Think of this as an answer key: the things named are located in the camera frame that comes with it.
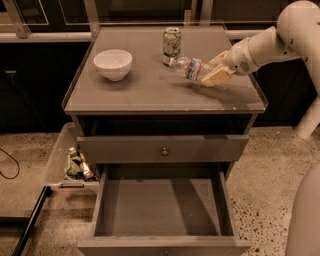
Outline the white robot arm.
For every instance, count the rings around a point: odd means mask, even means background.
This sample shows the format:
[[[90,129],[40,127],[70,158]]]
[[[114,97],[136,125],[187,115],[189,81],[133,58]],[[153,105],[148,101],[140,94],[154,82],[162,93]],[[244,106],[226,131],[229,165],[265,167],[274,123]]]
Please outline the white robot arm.
[[[277,25],[236,43],[210,61],[213,70],[201,80],[225,84],[234,75],[247,75],[272,62],[300,58],[317,97],[295,128],[307,139],[320,123],[320,8],[309,0],[289,4]],[[303,177],[293,204],[285,256],[320,256],[320,164]]]

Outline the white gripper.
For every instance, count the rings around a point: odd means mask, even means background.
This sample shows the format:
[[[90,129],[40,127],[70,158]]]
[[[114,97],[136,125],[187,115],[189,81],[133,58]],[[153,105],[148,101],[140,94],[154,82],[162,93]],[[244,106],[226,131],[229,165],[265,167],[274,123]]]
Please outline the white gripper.
[[[214,87],[228,83],[233,74],[248,75],[259,69],[254,61],[252,53],[253,46],[256,46],[254,37],[247,37],[235,43],[228,51],[225,50],[209,61],[212,66],[224,65],[225,59],[227,66],[215,68],[201,79],[201,83],[206,87]]]

